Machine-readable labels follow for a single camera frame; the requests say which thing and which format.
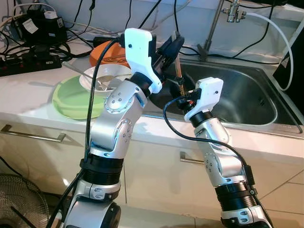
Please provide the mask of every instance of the white hose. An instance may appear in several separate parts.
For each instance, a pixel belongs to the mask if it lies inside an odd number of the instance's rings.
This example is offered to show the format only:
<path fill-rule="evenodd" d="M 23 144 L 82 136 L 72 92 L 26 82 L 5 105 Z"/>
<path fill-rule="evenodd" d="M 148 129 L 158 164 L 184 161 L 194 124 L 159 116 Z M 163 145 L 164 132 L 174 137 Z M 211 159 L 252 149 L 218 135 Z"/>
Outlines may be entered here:
<path fill-rule="evenodd" d="M 276 28 L 276 30 L 281 34 L 283 40 L 285 41 L 286 46 L 287 46 L 287 48 L 288 48 L 289 57 L 290 57 L 290 77 L 289 77 L 289 82 L 288 82 L 288 84 L 287 84 L 287 86 L 286 86 L 285 89 L 283 89 L 283 88 L 279 85 L 279 83 L 278 83 L 278 86 L 279 86 L 280 90 L 286 91 L 286 90 L 289 88 L 289 86 L 291 85 L 291 82 L 292 82 L 292 80 L 293 80 L 293 75 L 294 75 L 294 57 L 293 57 L 293 53 L 292 53 L 292 51 L 291 51 L 291 48 L 290 48 L 290 45 L 289 45 L 289 42 L 288 42 L 286 36 L 285 36 L 284 33 L 282 32 L 282 30 L 281 30 L 273 21 L 271 21 L 270 19 L 268 19 L 268 18 L 266 18 L 266 17 L 264 17 L 264 16 L 261 16 L 261 15 L 259 15 L 259 14 L 256 14 L 256 13 L 247 13 L 247 15 L 248 15 L 248 16 L 257 17 L 257 18 L 261 18 L 261 19 L 264 19 L 264 20 L 266 20 L 267 22 L 269 22 L 272 26 L 274 26 L 274 27 Z"/>

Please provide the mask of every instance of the green plate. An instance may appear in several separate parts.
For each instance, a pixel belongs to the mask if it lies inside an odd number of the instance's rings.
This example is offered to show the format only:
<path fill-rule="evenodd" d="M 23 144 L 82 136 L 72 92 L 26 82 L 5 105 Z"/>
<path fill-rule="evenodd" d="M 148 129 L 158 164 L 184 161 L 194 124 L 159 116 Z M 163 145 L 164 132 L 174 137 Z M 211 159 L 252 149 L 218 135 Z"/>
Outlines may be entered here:
<path fill-rule="evenodd" d="M 79 83 L 79 77 L 68 78 L 59 83 L 53 93 L 53 106 L 63 116 L 76 120 L 87 117 L 89 92 Z M 100 115 L 104 108 L 105 95 L 94 95 L 92 118 Z"/>

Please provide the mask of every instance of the white countertop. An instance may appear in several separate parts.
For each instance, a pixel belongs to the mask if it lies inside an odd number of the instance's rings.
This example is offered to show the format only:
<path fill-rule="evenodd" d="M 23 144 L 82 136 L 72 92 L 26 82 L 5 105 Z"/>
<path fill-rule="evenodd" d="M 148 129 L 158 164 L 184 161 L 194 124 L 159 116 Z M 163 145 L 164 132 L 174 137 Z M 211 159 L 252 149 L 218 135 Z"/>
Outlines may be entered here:
<path fill-rule="evenodd" d="M 83 50 L 80 46 L 76 47 L 79 52 Z M 212 61 L 248 66 L 248 63 L 238 60 L 215 58 Z M 90 66 L 87 58 L 77 59 L 73 65 L 82 70 Z M 275 69 L 273 66 L 259 67 L 265 72 L 273 72 Z M 85 132 L 85 121 L 65 118 L 52 105 L 52 95 L 57 84 L 76 75 L 78 74 L 72 70 L 62 67 L 0 77 L 0 120 Z M 190 123 L 172 121 L 172 124 L 183 134 L 194 136 Z M 235 129 L 229 129 L 229 133 L 233 138 L 233 146 L 237 149 L 304 158 L 304 140 Z M 133 131 L 133 140 L 197 149 L 196 143 L 175 135 L 163 119 L 150 117 L 141 117 L 138 120 Z"/>

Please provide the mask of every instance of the sink basin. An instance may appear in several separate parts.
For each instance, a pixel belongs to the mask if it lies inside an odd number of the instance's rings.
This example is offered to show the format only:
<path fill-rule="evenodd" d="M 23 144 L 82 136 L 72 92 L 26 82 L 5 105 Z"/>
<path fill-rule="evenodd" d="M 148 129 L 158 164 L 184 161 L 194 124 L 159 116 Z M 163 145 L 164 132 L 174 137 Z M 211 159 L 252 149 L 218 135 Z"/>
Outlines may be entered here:
<path fill-rule="evenodd" d="M 224 81 L 220 101 L 212 110 L 224 126 L 304 138 L 295 115 L 263 70 L 187 60 L 181 62 L 181 70 L 192 79 L 186 80 L 187 90 L 193 89 L 197 80 L 206 77 L 218 77 Z M 174 66 L 171 66 L 168 73 L 175 74 Z M 160 93 L 152 94 L 144 115 L 162 117 L 162 108 L 172 100 L 170 90 L 173 86 L 174 83 L 166 82 Z M 176 104 L 168 108 L 168 117 L 183 120 L 182 111 Z"/>

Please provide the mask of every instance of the cabinet drawer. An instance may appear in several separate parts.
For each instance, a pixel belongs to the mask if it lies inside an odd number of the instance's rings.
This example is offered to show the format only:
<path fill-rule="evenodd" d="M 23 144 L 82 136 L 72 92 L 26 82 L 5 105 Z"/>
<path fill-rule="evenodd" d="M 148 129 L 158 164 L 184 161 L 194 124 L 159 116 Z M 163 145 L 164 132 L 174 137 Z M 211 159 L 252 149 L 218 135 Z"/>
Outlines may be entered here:
<path fill-rule="evenodd" d="M 219 219 L 220 206 L 201 151 L 132 141 L 125 158 L 127 205 L 143 209 Z"/>
<path fill-rule="evenodd" d="M 51 142 L 37 138 L 0 134 L 0 155 L 24 177 L 29 178 L 45 192 L 62 194 L 67 185 L 80 171 L 80 160 L 84 156 L 85 134 L 19 123 L 6 124 L 10 131 L 57 138 L 66 134 L 63 141 Z M 125 203 L 124 175 L 119 203 Z"/>

